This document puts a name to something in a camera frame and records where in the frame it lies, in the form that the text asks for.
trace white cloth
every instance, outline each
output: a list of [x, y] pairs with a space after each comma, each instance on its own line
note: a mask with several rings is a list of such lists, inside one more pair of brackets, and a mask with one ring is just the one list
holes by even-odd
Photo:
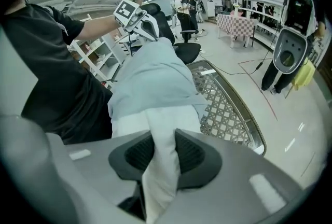
[[175, 129], [200, 133], [200, 122], [191, 105], [153, 108], [125, 116], [113, 123], [112, 137], [138, 131], [151, 131], [155, 154], [142, 177], [146, 207], [146, 222], [154, 223], [176, 195], [180, 176], [179, 160], [175, 151]]
[[189, 15], [189, 9], [179, 10], [180, 7], [187, 7], [187, 4], [183, 4], [182, 0], [174, 0], [174, 6], [177, 12]]

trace white shirt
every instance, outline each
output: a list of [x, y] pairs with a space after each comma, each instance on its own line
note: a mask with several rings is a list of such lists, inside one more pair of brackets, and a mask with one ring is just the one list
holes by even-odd
[[177, 12], [189, 15], [189, 9], [188, 8], [186, 8], [184, 10], [179, 10], [180, 7], [187, 7], [186, 4], [182, 3], [182, 0], [174, 0], [174, 7], [175, 7]]

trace light blue cloth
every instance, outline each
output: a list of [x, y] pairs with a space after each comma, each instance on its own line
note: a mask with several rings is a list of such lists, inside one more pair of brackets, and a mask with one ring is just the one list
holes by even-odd
[[184, 105], [192, 105], [201, 119], [208, 105], [197, 92], [190, 70], [165, 38], [140, 48], [120, 78], [108, 102], [114, 120], [150, 108]]

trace yellow cloth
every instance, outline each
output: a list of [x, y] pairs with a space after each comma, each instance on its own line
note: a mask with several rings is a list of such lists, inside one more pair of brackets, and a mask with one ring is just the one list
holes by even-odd
[[313, 74], [315, 73], [315, 70], [315, 66], [307, 58], [304, 65], [301, 66], [299, 72], [292, 81], [295, 90], [298, 90], [299, 87], [308, 85], [313, 77]]

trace checkered tablecloth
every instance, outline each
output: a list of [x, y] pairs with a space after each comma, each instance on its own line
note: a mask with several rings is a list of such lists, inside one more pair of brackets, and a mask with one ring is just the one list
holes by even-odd
[[227, 32], [227, 34], [230, 35], [231, 39], [234, 39], [236, 36], [254, 36], [253, 19], [218, 14], [217, 25], [221, 30]]

